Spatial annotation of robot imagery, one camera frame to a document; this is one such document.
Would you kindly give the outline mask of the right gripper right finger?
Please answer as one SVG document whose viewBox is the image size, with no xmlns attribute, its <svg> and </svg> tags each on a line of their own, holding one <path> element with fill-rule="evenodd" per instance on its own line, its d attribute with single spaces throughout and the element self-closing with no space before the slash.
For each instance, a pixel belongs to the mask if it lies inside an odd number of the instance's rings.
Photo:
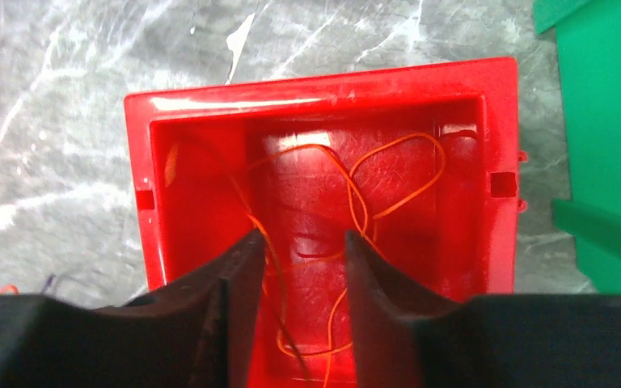
<svg viewBox="0 0 621 388">
<path fill-rule="evenodd" d="M 360 387 L 621 387 L 621 295 L 454 302 L 345 235 Z"/>
</svg>

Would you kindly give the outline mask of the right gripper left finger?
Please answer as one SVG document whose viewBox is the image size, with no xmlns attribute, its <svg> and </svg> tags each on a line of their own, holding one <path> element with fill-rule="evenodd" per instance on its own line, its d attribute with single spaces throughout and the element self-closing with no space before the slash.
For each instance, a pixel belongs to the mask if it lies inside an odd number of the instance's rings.
<svg viewBox="0 0 621 388">
<path fill-rule="evenodd" d="M 245 387 L 264 249 L 251 230 L 123 306 L 0 295 L 0 387 Z"/>
</svg>

